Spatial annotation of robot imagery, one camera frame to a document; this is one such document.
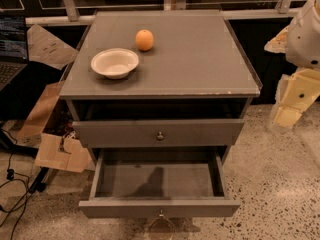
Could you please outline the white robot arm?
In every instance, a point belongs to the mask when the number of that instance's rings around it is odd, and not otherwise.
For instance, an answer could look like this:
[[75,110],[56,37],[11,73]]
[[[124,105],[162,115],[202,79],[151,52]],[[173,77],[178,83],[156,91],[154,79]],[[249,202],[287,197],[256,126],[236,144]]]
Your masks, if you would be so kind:
[[284,53],[297,67],[291,76],[281,77],[271,113],[273,125],[292,128],[320,96],[320,0],[307,0],[264,50]]

